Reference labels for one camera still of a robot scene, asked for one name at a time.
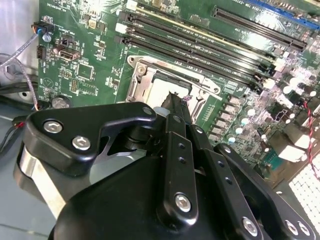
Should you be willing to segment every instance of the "port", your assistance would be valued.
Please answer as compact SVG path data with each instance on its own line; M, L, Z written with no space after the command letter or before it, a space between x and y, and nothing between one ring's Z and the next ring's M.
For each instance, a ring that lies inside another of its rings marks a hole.
M42 60L47 58L47 48L45 46L39 45L36 47L36 58Z
M59 52L60 58L73 61L80 57L80 52L71 48L65 48Z

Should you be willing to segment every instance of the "screw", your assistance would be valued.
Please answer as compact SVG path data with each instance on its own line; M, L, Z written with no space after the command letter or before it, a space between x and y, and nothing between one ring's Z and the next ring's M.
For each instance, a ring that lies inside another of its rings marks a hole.
M43 41L45 41L46 43L50 43L51 42L51 36L49 34L44 34L42 36Z
M227 146L223 146L223 149L224 149L228 154L230 154L230 153L231 153L231 150L230 150L230 148L229 148L229 147L227 147Z
M143 107L143 111L146 113L146 114L148 114L148 115L152 115L152 111L151 111L151 109L150 108L148 108L148 107Z
M195 130L198 132L198 133L200 133L200 134L202 134L204 131L200 128L200 127L198 127L198 126L195 126Z
M91 146L89 139L84 136L76 136L72 140L72 145L81 151L88 150Z
M248 231L248 233L250 233L254 237L258 236L258 229L256 225L249 218L244 216L242 218L242 224L245 230Z
M145 74L146 72L146 68L144 66L138 66L138 69L137 69L138 73L139 74Z
M289 222L288 220L285 220L286 226L287 228L290 230L291 233L293 233L294 235L298 236L299 232L297 230L297 228L295 227L295 225L293 225L291 222Z
M173 116L173 119L174 119L176 122L181 123L180 117L178 117L177 115L174 115L174 116Z
M191 202L185 195L177 194L175 196L175 204L182 212L187 213L191 210Z
M44 123L43 128L51 134L57 134L62 131L62 125L57 121L47 121Z
M301 231L302 231L305 235L310 236L310 231L309 231L309 229L308 229L302 222L300 222L300 221L298 221L298 224L299 224L299 227L300 227Z

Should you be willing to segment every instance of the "black connector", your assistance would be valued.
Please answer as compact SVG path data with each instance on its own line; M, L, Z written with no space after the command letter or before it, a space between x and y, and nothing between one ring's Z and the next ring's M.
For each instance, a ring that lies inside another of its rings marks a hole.
M47 58L47 48L45 46L39 45L36 47L36 58L42 60Z
M37 34L42 33L42 34L46 34L46 33L53 33L55 30L55 26L52 24L49 24L47 22L44 21L38 21L38 22L34 22L31 25L32 28L35 29L35 32Z

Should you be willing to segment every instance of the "silver metal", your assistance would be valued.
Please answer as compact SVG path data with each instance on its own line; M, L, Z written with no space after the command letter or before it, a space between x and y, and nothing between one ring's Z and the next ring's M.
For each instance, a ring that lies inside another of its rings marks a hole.
M198 127L198 126L196 126L195 127L195 130L198 132L198 133L200 133L200 134L202 134L204 131L200 128L200 127Z
M47 33L46 33L46 34L43 34L42 39L43 39L43 41L45 41L46 43L50 43L51 40L52 40L51 36L50 36L49 34L47 34Z
M299 235L299 232L298 232L297 228L290 221L285 220L285 224L286 224L287 228L289 229L289 231L291 233L293 233L293 235L296 235L296 236Z
M79 149L81 151L86 151L86 150L88 150L90 148L91 143L90 143L89 139L84 137L84 136L76 136L72 140L72 145L76 149Z
M242 224L245 230L248 231L248 233L250 233L254 237L258 236L258 229L256 225L249 218L244 216L242 218Z
M227 146L223 146L223 149L224 149L228 154L230 154L230 153L231 153L231 150L230 150L230 148L229 148L229 147L227 147Z
M51 134L60 133L63 129L62 125L57 121L47 121L44 123L43 128Z
M173 116L173 119L177 122L177 123L181 123L181 119L180 117L178 117L177 115Z
M42 163L32 156L24 147L21 160L21 171L31 178L41 193L53 216L57 219L66 201L56 188Z
M185 195L177 194L175 204L182 212L188 213L191 210L191 202Z
M299 225L301 231L302 231L305 235L310 236L310 231L309 231L309 229L308 229L302 222L298 221L298 225Z
M148 115L151 115L152 114L152 111L151 111L151 109L150 108L148 108L148 107L143 107L143 111L146 113L146 114L148 114Z

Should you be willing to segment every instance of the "connector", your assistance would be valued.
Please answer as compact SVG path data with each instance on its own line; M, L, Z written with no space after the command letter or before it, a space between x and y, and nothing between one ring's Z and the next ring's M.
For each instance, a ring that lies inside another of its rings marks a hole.
M32 28L35 29L35 32L37 34L46 34L46 33L53 33L54 30L55 30L55 26L52 25L52 24L49 24L47 22L44 22L44 21L38 21L38 22L34 22L32 25L31 25Z

